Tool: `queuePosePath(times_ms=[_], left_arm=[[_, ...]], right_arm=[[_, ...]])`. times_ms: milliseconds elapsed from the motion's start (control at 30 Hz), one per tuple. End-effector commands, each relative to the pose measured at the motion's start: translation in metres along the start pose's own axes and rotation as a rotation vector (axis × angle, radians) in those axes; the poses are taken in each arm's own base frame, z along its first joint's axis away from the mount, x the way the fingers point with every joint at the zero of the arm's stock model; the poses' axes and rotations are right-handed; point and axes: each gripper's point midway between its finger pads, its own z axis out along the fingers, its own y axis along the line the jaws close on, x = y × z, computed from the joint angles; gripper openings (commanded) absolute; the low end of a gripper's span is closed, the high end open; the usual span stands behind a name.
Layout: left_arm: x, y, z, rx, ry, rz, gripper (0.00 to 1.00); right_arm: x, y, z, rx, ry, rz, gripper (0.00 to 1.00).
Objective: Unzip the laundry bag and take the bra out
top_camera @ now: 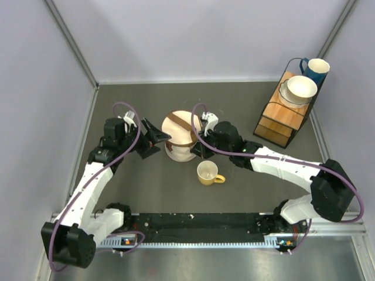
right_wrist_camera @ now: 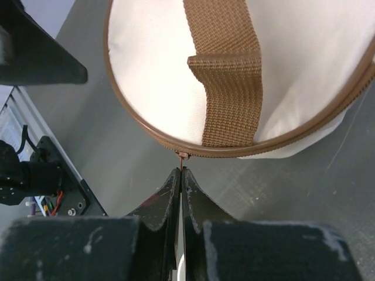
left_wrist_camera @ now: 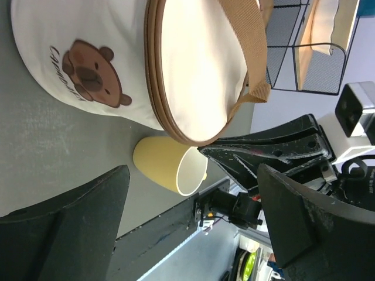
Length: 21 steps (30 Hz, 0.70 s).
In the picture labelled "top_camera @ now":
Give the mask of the cream round laundry bag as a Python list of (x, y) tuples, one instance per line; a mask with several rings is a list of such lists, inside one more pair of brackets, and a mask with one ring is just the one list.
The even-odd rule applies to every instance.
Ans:
[(190, 152), (197, 142), (191, 117), (191, 112), (178, 110), (170, 112), (162, 122), (162, 132), (171, 136), (165, 142), (166, 154), (176, 162), (188, 162), (196, 157)]

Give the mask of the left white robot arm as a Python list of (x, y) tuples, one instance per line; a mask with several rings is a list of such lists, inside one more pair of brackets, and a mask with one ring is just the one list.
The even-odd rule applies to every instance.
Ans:
[(55, 220), (41, 229), (51, 269), (56, 263), (86, 268), (103, 240), (116, 230), (131, 229), (133, 219), (127, 205), (111, 203), (98, 218), (91, 214), (126, 154), (135, 151), (145, 159), (160, 151), (158, 143), (170, 138), (133, 111), (105, 121), (103, 136), (90, 152), (72, 198)]

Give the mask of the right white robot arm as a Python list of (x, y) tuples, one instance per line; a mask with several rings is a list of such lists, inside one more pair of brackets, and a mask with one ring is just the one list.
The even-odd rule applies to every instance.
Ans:
[(208, 159), (213, 155), (225, 155), (237, 167), (252, 172), (264, 173), (293, 183), (307, 194), (297, 199), (287, 199), (276, 209), (274, 226), (285, 232), (297, 222), (323, 218), (331, 222), (342, 222), (357, 191), (342, 166), (329, 159), (324, 163), (304, 162), (282, 155), (268, 147), (244, 140), (235, 126), (205, 112), (201, 118), (192, 116), (203, 127), (192, 125), (197, 142), (191, 152)]

